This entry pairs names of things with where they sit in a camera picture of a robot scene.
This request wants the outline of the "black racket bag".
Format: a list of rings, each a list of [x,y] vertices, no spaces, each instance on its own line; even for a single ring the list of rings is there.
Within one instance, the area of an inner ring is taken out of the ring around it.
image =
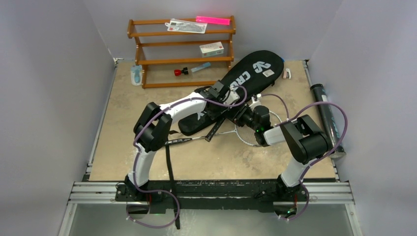
[[[260,50],[243,57],[220,82],[227,88],[235,89],[241,98],[244,97],[244,91],[247,91],[247,102],[252,96],[273,86],[283,70],[282,57],[268,50]],[[213,109],[194,113],[179,120],[180,132],[186,136],[194,135],[222,118],[232,118],[232,113],[239,109],[235,107],[228,110],[210,103],[209,106]]]

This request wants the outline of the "black shuttlecock tube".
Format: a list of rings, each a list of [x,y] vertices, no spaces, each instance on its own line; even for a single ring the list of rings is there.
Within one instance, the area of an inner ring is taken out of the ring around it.
[[[314,84],[310,87],[310,91],[313,94],[315,102],[328,102],[328,97],[326,90],[322,84]],[[324,128],[325,133],[330,138],[332,145],[334,146],[341,137],[339,133],[334,115],[330,105],[317,105],[321,122]],[[330,155],[330,158],[341,158],[345,155],[344,148],[342,145],[339,145],[337,149]]]

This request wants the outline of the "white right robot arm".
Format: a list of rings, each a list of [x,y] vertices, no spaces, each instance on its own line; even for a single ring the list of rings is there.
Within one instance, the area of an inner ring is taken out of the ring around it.
[[[282,200],[290,199],[301,186],[309,165],[331,149],[327,135],[309,115],[274,126],[272,115],[265,106],[242,107],[231,121],[238,128],[239,138],[256,147],[286,143],[290,162],[277,178],[276,193]]]

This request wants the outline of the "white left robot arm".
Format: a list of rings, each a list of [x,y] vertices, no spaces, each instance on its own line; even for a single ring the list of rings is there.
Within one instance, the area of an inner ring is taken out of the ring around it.
[[[245,103],[248,92],[244,86],[227,87],[226,94],[221,95],[216,92],[220,85],[220,82],[216,82],[213,86],[198,88],[188,96],[168,104],[147,104],[134,126],[133,146],[137,154],[132,170],[126,176],[127,183],[131,184],[127,194],[134,201],[141,201],[149,192],[145,185],[149,182],[154,156],[165,145],[172,124],[209,108],[229,110]]]

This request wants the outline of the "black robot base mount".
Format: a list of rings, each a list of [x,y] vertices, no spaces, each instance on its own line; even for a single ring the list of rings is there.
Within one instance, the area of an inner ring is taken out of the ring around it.
[[[151,213],[167,209],[257,210],[293,214],[307,190],[278,179],[150,180],[137,190],[128,180],[116,184],[115,200],[143,203]]]

